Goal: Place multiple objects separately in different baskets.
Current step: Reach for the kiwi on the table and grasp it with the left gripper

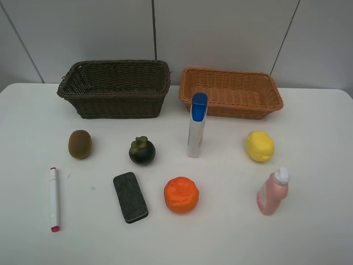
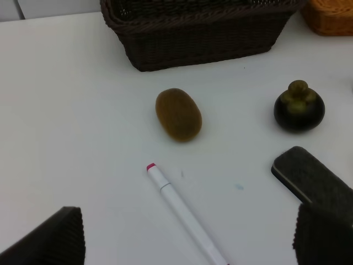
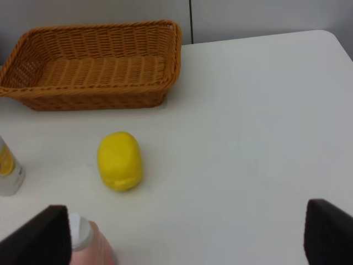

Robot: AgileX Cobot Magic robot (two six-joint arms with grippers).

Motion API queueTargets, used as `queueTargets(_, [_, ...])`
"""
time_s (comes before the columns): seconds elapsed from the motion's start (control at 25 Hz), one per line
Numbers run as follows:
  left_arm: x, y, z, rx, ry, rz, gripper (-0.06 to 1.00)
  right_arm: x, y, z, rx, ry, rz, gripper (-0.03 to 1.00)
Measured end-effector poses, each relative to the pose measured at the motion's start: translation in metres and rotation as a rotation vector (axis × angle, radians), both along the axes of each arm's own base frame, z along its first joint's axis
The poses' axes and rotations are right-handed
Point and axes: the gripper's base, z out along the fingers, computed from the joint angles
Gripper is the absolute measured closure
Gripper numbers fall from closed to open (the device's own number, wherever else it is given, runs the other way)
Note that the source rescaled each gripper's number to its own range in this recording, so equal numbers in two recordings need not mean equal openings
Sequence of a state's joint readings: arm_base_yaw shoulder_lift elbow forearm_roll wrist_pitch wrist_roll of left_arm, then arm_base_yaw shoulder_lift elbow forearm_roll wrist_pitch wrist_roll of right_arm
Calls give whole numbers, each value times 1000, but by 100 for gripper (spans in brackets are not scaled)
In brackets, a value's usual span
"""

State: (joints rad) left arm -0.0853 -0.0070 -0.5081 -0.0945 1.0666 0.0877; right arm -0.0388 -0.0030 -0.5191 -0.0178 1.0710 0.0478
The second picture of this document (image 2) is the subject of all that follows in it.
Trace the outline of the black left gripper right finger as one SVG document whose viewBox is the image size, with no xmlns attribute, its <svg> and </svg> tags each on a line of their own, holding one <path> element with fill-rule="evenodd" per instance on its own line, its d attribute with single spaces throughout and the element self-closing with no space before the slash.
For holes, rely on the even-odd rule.
<svg viewBox="0 0 353 265">
<path fill-rule="evenodd" d="M 292 246 L 298 264 L 352 264 L 352 225 L 319 207 L 301 204 Z"/>
</svg>

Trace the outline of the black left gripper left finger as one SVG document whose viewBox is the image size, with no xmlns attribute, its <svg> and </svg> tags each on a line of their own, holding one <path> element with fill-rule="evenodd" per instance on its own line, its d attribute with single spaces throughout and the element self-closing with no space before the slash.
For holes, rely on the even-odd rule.
<svg viewBox="0 0 353 265">
<path fill-rule="evenodd" d="M 83 218 L 75 206 L 64 206 L 1 253 L 1 264 L 84 263 Z"/>
</svg>

